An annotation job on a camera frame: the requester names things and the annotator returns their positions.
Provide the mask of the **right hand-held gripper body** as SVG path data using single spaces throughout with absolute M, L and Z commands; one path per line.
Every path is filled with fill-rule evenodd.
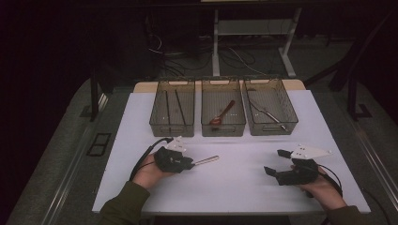
M 318 165 L 314 160 L 331 155 L 329 150 L 303 144 L 290 152 L 294 168 L 291 171 L 276 172 L 275 178 L 280 186 L 312 183 L 318 176 Z

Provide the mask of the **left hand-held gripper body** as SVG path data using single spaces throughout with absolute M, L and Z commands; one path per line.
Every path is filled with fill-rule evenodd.
M 173 138 L 154 155 L 155 164 L 165 173 L 181 173 L 188 165 L 183 153 L 186 151 L 182 137 Z

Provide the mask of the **metal fork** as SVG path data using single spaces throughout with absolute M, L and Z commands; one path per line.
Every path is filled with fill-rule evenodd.
M 197 162 L 194 162 L 193 165 L 198 166 L 198 165 L 206 164 L 206 163 L 218 160 L 219 158 L 220 158 L 219 156 L 208 157 L 208 158 L 199 160 Z

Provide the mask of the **smoky clear plastic bin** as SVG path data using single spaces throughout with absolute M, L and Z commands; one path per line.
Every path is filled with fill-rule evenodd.
M 186 119 L 183 125 L 178 109 L 175 90 L 180 97 Z M 168 91 L 171 125 L 168 125 L 164 91 Z M 149 125 L 155 137 L 193 137 L 195 117 L 195 83 L 187 81 L 159 81 Z
M 282 80 L 250 79 L 246 77 L 242 84 L 242 96 L 252 136 L 290 135 L 299 122 Z M 284 131 L 264 113 L 257 111 L 249 100 L 254 100 L 276 116 L 287 127 L 288 131 Z
M 234 100 L 235 105 L 223 117 L 220 125 L 209 122 Z M 241 137 L 246 126 L 239 79 L 210 77 L 202 80 L 202 135 L 204 137 Z

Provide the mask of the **metal table knife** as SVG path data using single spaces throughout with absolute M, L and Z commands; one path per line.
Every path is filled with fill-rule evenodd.
M 264 113 L 266 116 L 268 116 L 272 121 L 277 123 L 284 131 L 288 131 L 287 127 L 272 113 L 267 111 L 264 107 L 261 107 L 259 104 L 257 104 L 254 100 L 249 100 L 250 104 L 259 112 Z

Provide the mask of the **brown wooden spoon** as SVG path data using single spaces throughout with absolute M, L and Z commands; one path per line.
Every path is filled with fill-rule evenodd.
M 210 125 L 220 125 L 222 123 L 223 117 L 228 113 L 228 111 L 235 105 L 235 101 L 231 100 L 228 105 L 225 107 L 225 109 L 216 117 L 210 120 L 209 124 Z

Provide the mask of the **black chopstick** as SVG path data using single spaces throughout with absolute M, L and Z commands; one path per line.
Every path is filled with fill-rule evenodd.
M 181 115 L 181 119 L 182 119 L 183 125 L 186 126 L 186 119 L 185 119 L 185 116 L 184 116 L 184 112 L 182 110 L 180 97 L 178 95 L 177 90 L 175 90 L 174 92 L 175 92 L 175 95 L 176 95 L 176 101 L 177 101 L 177 105 L 178 105 L 178 109 L 179 109 L 179 112 L 180 112 L 180 115 Z
M 165 102 L 166 102 L 167 121 L 168 121 L 168 125 L 170 126 L 171 125 L 171 117 L 170 117 L 168 91 L 164 91 L 164 95 L 165 95 Z

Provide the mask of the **person's left hand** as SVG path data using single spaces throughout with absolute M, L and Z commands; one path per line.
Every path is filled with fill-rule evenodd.
M 171 176 L 170 172 L 161 171 L 155 164 L 154 155 L 150 154 L 140 165 L 138 172 L 132 179 L 132 182 L 145 189 L 151 189 L 165 177 Z

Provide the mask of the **person's right hand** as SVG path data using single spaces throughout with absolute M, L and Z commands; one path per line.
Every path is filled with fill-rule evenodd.
M 343 197 L 335 189 L 333 184 L 323 177 L 323 174 L 326 174 L 326 172 L 321 168 L 318 168 L 318 171 L 320 175 L 314 182 L 298 185 L 298 188 L 311 193 L 325 211 L 346 207 Z

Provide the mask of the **dark metal stand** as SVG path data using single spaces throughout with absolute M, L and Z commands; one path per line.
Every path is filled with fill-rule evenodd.
M 102 91 L 95 71 L 90 73 L 91 115 L 90 121 L 94 122 L 100 112 L 106 107 L 107 95 Z
M 364 104 L 357 102 L 357 80 L 350 77 L 348 80 L 348 102 L 347 111 L 354 121 L 358 121 L 360 118 L 370 118 L 372 115 Z

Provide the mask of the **white metal table frame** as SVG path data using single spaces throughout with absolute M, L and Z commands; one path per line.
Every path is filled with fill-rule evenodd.
M 291 47 L 302 8 L 295 9 L 291 19 L 263 19 L 263 20 L 221 20 L 219 11 L 214 11 L 213 23 L 213 52 L 212 74 L 220 76 L 219 37 L 226 36 L 276 36 L 285 35 L 285 43 L 278 48 L 285 71 L 289 78 L 296 78 L 297 74 L 289 59 L 288 52 Z

